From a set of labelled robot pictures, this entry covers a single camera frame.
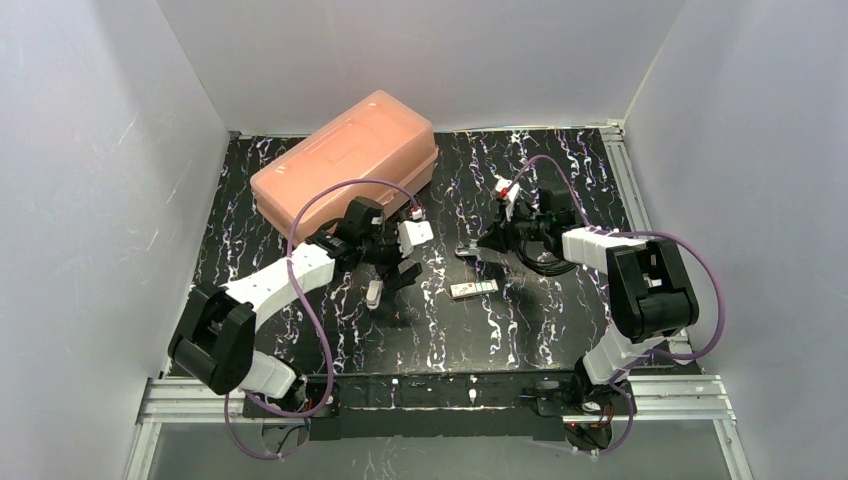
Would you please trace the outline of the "pink translucent plastic box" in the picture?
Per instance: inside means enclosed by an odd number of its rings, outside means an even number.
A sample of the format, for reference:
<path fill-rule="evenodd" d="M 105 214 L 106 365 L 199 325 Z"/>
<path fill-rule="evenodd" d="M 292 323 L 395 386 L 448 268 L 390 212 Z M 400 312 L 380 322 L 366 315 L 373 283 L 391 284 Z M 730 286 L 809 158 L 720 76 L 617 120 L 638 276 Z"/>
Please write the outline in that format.
<path fill-rule="evenodd" d="M 408 202 L 405 194 L 381 184 L 342 187 L 311 206 L 292 236 L 295 217 L 318 193 L 371 178 L 416 194 L 431 181 L 438 154 L 432 123 L 378 90 L 263 167 L 250 184 L 262 216 L 284 238 L 300 242 L 342 217 L 356 196 L 380 203 L 388 215 Z"/>

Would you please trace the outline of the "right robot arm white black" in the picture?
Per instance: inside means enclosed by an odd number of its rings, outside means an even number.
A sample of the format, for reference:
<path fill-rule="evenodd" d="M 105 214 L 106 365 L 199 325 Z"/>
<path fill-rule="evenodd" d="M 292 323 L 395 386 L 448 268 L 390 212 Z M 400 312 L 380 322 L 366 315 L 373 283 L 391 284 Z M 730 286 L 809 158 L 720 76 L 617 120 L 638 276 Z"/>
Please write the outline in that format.
<path fill-rule="evenodd" d="M 481 248 L 512 253 L 543 277 L 585 266 L 608 284 L 611 325 L 582 355 L 566 383 L 539 384 L 533 392 L 553 404 L 606 408 L 636 363 L 669 336 L 693 324 L 699 306 L 678 246 L 671 240 L 616 237 L 588 225 L 565 190 L 544 189 L 537 204 L 522 202 L 508 180 L 493 191 L 496 219 Z"/>

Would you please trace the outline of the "staple tray with staples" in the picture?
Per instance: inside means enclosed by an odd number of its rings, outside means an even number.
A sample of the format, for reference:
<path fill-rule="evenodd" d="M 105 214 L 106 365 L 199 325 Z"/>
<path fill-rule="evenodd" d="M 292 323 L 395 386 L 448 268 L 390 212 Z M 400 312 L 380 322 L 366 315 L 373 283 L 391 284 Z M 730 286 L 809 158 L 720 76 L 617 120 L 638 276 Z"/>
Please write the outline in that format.
<path fill-rule="evenodd" d="M 453 284 L 450 286 L 449 293 L 453 300 L 458 301 L 494 293 L 498 289 L 496 280 L 484 280 Z"/>

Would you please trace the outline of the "small white stapler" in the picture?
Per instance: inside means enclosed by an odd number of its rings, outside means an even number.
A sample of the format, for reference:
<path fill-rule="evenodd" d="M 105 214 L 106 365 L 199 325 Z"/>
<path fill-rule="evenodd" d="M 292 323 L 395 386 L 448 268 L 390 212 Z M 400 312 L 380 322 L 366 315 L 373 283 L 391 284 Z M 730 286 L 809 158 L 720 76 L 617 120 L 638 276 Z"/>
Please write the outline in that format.
<path fill-rule="evenodd" d="M 373 311 L 379 307 L 383 288 L 384 282 L 380 279 L 374 279 L 368 283 L 364 300 L 369 310 Z"/>

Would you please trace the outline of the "aluminium front rail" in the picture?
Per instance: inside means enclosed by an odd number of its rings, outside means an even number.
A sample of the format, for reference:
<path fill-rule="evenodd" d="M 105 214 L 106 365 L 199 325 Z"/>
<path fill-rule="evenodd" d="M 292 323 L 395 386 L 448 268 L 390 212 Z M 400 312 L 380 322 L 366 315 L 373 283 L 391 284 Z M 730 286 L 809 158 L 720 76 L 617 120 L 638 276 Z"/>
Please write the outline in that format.
<path fill-rule="evenodd" d="M 420 375 L 343 375 L 317 418 L 350 418 L 357 413 L 405 412 L 518 413 L 529 410 L 565 421 L 592 421 L 600 417 L 623 421 L 628 414 L 617 398 L 601 407 L 568 401 L 554 389 L 565 375 L 552 372 L 495 372 Z M 717 375 L 641 375 L 627 386 L 638 420 L 723 420 L 736 415 Z M 140 423 L 215 423 L 225 417 L 235 422 L 257 422 L 282 417 L 269 413 L 241 392 L 229 400 L 197 380 L 166 378 L 149 382 L 137 420 Z"/>

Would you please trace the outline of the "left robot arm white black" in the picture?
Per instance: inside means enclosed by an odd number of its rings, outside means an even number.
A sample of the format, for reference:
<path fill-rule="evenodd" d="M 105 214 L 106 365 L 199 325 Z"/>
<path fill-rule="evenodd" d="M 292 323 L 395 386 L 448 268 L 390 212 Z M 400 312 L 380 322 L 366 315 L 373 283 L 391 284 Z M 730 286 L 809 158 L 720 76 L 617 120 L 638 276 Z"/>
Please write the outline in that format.
<path fill-rule="evenodd" d="M 391 221 L 383 207 L 365 197 L 351 200 L 343 216 L 322 224 L 282 259 L 222 286 L 194 286 L 167 349 L 174 364 L 218 395 L 236 389 L 283 399 L 307 381 L 290 364 L 255 348 L 258 328 L 297 300 L 300 293 L 329 285 L 365 263 L 374 267 L 364 303 L 381 300 L 415 283 L 415 262 L 400 267 L 418 246 L 433 238 L 424 209 L 414 204 Z"/>

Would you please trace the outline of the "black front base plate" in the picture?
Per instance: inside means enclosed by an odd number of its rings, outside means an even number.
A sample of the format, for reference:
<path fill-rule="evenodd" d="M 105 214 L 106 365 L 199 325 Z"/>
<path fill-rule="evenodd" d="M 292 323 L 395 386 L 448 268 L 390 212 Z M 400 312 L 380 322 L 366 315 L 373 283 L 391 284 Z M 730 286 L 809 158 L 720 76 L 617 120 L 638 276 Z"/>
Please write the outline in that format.
<path fill-rule="evenodd" d="M 308 421 L 312 441 L 381 437 L 530 437 L 562 441 L 567 425 L 628 416 L 624 394 L 570 370 L 341 374 Z"/>

